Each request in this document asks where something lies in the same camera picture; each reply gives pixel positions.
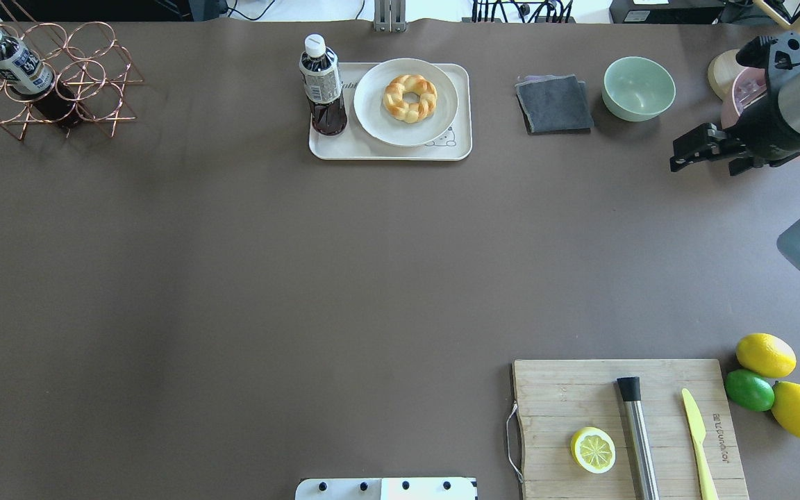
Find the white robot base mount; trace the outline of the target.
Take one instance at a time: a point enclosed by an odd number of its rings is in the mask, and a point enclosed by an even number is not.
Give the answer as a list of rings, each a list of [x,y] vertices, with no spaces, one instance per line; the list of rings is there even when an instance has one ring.
[[[381,478],[307,478],[295,499],[477,499],[475,478],[412,476]]]

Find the robot arm silver black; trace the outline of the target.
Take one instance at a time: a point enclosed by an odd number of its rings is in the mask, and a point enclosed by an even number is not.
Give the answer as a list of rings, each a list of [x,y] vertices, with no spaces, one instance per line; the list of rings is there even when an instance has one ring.
[[[800,35],[759,35],[735,57],[744,67],[764,71],[765,93],[752,101],[732,126],[705,123],[673,142],[670,170],[728,158],[729,174],[780,167],[800,156]]]

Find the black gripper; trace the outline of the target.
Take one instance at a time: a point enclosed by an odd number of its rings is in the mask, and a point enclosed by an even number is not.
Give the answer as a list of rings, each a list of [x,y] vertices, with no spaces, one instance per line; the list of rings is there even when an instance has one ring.
[[[800,156],[800,35],[759,35],[737,51],[735,59],[741,66],[762,70],[765,93],[743,108],[732,126],[699,124],[673,140],[672,173],[706,159],[730,158],[729,171],[738,175]]]

